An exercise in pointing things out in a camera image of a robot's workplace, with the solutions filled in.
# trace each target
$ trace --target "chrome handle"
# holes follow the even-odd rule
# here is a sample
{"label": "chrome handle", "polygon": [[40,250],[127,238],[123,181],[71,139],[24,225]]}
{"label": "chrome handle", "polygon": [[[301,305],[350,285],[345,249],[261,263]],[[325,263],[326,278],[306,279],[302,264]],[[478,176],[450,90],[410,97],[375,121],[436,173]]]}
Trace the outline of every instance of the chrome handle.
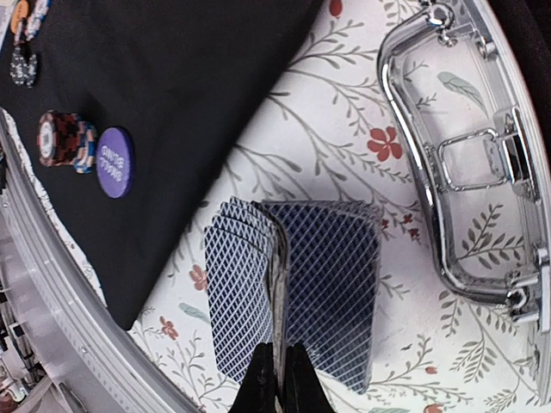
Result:
{"label": "chrome handle", "polygon": [[422,139],[430,135],[415,102],[408,99],[405,90],[403,71],[397,59],[399,55],[433,36],[437,36],[440,43],[445,46],[455,44],[454,39],[447,36],[447,31],[454,23],[454,11],[446,4],[426,3],[426,8],[398,25],[383,41],[377,62],[379,83],[402,132],[402,142],[408,150],[412,175],[418,187],[429,228],[433,260],[440,279],[451,292],[464,299],[483,305],[504,305],[514,310],[528,302],[528,287],[518,284],[513,287],[505,278],[496,280],[475,277],[465,271],[457,261],[447,195],[447,189],[462,191],[489,188],[503,183],[504,178],[483,185],[458,187],[451,181],[446,165],[441,159],[444,148],[459,140],[479,138],[487,134],[495,142],[499,136],[493,129],[486,129],[450,139],[435,149]]}

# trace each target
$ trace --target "purple disc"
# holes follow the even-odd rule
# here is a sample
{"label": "purple disc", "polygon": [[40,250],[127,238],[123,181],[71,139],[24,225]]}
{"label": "purple disc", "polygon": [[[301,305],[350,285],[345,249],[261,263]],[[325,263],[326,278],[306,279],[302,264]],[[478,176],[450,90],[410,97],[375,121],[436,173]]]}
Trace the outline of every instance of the purple disc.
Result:
{"label": "purple disc", "polygon": [[96,161],[97,177],[109,197],[127,194],[132,185],[133,166],[130,136],[119,127],[110,127],[100,137]]}

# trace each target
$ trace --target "table surface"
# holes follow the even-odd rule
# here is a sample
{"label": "table surface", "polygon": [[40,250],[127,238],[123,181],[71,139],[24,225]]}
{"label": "table surface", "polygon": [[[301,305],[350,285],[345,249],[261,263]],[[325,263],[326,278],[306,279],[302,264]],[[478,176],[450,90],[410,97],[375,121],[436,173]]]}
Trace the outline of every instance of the table surface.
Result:
{"label": "table surface", "polygon": [[[384,208],[373,380],[366,394],[320,375],[339,413],[441,411],[548,413],[536,407],[529,328],[501,310],[452,296],[436,277],[406,157],[375,75],[378,47],[417,9],[410,0],[332,0],[228,159],[129,332],[176,385],[208,412],[227,411],[238,385],[215,366],[208,314],[204,228],[231,195],[245,200],[365,200]],[[423,47],[406,61],[411,95],[443,139],[488,126],[492,99],[465,45]],[[101,297],[86,256],[59,222],[9,118],[37,196]],[[459,179],[484,165],[465,147],[449,163]],[[484,167],[477,167],[483,175]],[[522,229],[509,189],[453,202],[461,264],[503,276],[523,262]]]}

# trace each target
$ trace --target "card stack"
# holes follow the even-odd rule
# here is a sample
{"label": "card stack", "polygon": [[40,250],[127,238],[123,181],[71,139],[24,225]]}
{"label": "card stack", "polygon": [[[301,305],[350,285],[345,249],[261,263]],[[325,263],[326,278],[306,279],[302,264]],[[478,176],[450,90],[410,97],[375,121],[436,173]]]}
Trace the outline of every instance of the card stack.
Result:
{"label": "card stack", "polygon": [[240,383],[260,342],[274,343],[275,369],[300,342],[365,392],[380,248],[381,210],[362,201],[223,203],[206,233],[219,370]]}

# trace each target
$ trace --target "red flower print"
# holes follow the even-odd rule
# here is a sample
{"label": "red flower print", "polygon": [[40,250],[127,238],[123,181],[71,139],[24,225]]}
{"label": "red flower print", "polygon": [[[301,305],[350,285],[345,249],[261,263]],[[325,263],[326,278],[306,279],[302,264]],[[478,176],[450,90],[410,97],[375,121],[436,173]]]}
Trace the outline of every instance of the red flower print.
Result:
{"label": "red flower print", "polygon": [[368,142],[368,149],[377,154],[377,159],[380,162],[385,162],[391,153],[396,159],[402,157],[402,147],[394,142],[396,140],[395,128],[389,126],[386,133],[382,129],[372,129],[370,134],[373,140]]}
{"label": "red flower print", "polygon": [[196,290],[200,291],[207,289],[207,271],[203,271],[201,267],[196,264],[191,271],[189,271],[189,276],[191,280],[195,282]]}
{"label": "red flower print", "polygon": [[178,332],[174,328],[174,324],[169,320],[165,320],[162,316],[159,320],[163,325],[163,328],[161,329],[161,331],[163,331],[163,334],[167,335],[172,340],[176,340],[178,338]]}
{"label": "red flower print", "polygon": [[407,231],[412,236],[412,240],[419,239],[419,230],[417,228],[411,228],[410,230],[407,230]]}
{"label": "red flower print", "polygon": [[331,0],[329,3],[329,12],[333,17],[339,17],[343,12],[342,0]]}
{"label": "red flower print", "polygon": [[429,404],[424,408],[423,413],[442,413],[441,404]]}

